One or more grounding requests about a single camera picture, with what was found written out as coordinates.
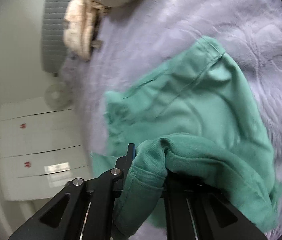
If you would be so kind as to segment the green work jacket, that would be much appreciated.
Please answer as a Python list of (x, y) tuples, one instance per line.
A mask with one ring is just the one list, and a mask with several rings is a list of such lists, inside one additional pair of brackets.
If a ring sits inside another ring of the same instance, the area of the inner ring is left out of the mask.
[(128, 144), (137, 151), (114, 209), (114, 239), (128, 239), (148, 218), (163, 222), (158, 202), (169, 171), (223, 189), (262, 232), (276, 227), (274, 150), (244, 74), (215, 39), (201, 37), (105, 99), (107, 154), (91, 155), (94, 175), (113, 168)]

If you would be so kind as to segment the white drawer cabinet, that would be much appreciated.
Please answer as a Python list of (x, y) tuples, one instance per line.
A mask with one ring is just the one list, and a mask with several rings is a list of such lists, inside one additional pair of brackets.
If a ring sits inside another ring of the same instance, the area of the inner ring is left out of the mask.
[(74, 178), (91, 177), (74, 106), (43, 98), (0, 106), (0, 179), (6, 200), (52, 198)]

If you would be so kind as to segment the small white desk fan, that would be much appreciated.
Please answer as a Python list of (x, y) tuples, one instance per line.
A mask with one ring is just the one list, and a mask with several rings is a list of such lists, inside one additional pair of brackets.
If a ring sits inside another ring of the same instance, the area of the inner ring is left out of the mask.
[(50, 109), (58, 111), (72, 104), (72, 93), (63, 82), (55, 83), (46, 89), (44, 100)]

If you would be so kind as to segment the lilac embossed bed blanket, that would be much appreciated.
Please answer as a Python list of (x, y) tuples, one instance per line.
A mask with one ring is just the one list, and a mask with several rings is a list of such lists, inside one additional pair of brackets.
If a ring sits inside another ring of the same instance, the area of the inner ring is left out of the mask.
[[(74, 96), (88, 159), (106, 153), (105, 92), (125, 91), (201, 36), (217, 39), (241, 67), (275, 150), (282, 182), (282, 2), (280, 0), (137, 0), (102, 20), (100, 49), (89, 61), (69, 53), (61, 75)], [(282, 197), (278, 226), (282, 235)]]

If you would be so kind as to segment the beige striped crumpled cloth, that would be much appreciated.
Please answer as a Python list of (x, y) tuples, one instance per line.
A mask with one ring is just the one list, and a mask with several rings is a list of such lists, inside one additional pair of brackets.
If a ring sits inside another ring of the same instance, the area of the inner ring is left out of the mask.
[(82, 59), (89, 60), (92, 49), (101, 46), (95, 36), (109, 10), (97, 0), (71, 0), (64, 16), (65, 46)]

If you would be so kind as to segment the grey padded headboard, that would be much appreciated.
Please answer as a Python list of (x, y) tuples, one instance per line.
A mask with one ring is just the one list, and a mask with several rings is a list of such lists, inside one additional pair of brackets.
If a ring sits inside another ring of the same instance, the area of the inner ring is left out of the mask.
[(41, 28), (41, 63), (43, 71), (56, 74), (67, 56), (63, 42), (64, 16), (71, 0), (45, 0)]

